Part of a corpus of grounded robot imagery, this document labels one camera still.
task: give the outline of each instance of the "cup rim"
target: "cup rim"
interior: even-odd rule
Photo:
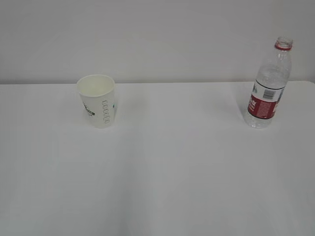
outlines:
[[[86,79],[87,77],[92,77],[92,76],[101,76],[101,77],[105,77],[105,78],[110,79],[110,80],[113,82],[113,87],[112,87],[112,89],[109,90],[109,91],[106,92],[106,93],[102,93],[101,95],[85,95],[85,94],[81,93],[80,90],[79,90],[79,88],[78,88],[79,83],[80,83],[82,80]],[[109,94],[110,92],[112,92],[112,91],[114,90],[114,88],[115,88],[115,81],[113,80],[112,77],[109,77],[109,76],[107,76],[107,75],[95,74],[95,75],[87,75],[87,76],[85,76],[85,77],[79,79],[76,85],[77,85],[78,93],[79,93],[80,95],[82,95],[82,96],[85,96],[85,97],[102,97],[102,96],[104,96],[104,95]]]

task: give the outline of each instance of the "bottle base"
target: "bottle base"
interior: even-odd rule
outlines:
[[[270,125],[272,119],[259,119],[252,116],[248,110],[246,109],[244,112],[244,121],[249,126],[256,128],[256,129],[263,129]]]

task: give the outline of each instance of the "plastic water bottle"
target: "plastic water bottle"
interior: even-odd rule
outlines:
[[[271,123],[290,76],[292,43],[289,38],[279,37],[258,71],[244,114],[245,122],[254,128],[265,128]]]

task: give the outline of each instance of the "paper cup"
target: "paper cup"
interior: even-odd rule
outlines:
[[[89,75],[77,83],[90,122],[96,128],[106,128],[114,122],[114,87],[114,80],[106,75]]]

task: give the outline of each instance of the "white table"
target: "white table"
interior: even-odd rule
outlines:
[[[0,235],[315,235],[315,85],[264,130],[252,86],[119,84],[100,130],[75,85],[1,85]]]

